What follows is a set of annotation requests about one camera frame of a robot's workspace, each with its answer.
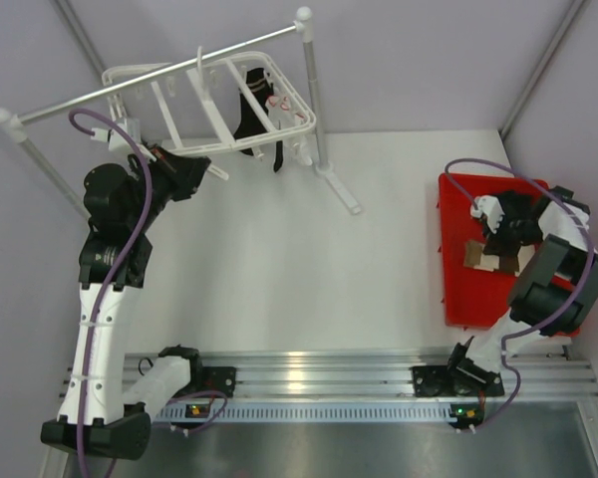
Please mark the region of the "brown cream striped sock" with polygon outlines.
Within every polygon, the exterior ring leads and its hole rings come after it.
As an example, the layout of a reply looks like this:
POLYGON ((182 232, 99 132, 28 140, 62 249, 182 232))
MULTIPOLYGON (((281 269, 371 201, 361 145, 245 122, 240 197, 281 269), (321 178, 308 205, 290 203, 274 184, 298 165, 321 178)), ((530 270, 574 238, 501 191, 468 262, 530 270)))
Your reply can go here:
POLYGON ((522 246, 513 257, 486 255, 484 244, 475 240, 465 243, 463 265, 467 268, 490 273, 500 273, 517 277, 527 266, 535 253, 533 245, 522 246))

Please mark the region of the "white plastic clip hanger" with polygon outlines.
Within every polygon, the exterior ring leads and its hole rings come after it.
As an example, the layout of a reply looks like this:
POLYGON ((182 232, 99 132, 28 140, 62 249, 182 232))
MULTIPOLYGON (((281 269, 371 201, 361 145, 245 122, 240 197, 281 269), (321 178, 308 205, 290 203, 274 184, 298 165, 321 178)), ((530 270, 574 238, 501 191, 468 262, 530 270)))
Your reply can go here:
POLYGON ((306 133, 316 127, 316 116, 308 103, 272 60, 261 52, 238 53, 199 67, 167 74, 146 84, 135 85, 108 97, 114 121, 138 119, 141 139, 179 156, 217 156, 240 152, 273 166, 275 142, 306 133), (279 129, 269 119, 245 83, 246 73, 263 68, 273 86, 273 95, 288 97, 291 105, 310 114, 310 125, 279 129), (243 93, 267 129, 266 133, 235 139, 240 123, 239 94, 243 93))

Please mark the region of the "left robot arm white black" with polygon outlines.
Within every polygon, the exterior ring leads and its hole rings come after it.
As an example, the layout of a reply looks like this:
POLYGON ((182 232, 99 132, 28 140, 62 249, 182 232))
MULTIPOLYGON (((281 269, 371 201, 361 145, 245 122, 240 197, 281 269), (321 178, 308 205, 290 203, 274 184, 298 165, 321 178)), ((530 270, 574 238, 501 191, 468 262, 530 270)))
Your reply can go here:
POLYGON ((81 318, 72 374, 56 418, 42 425, 43 443, 81 457, 137 460, 156 415, 178 395, 202 390, 196 349, 170 346, 129 389, 123 388, 135 303, 152 245, 147 231, 166 205, 195 194, 209 158, 177 156, 160 146, 148 161, 105 163, 84 180, 89 234, 79 256, 81 318))

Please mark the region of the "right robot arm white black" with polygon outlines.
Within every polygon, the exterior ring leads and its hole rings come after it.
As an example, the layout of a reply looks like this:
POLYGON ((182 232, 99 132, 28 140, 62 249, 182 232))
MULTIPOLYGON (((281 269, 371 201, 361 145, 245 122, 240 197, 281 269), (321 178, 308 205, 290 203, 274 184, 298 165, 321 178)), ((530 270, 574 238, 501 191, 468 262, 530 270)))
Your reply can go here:
POLYGON ((445 381, 456 394, 488 392, 502 361, 531 344, 578 329, 598 299, 598 252, 588 246, 590 209, 555 186, 537 199, 506 190, 475 198, 484 252, 510 259, 535 251, 507 296, 507 311, 481 337, 456 344, 445 381))

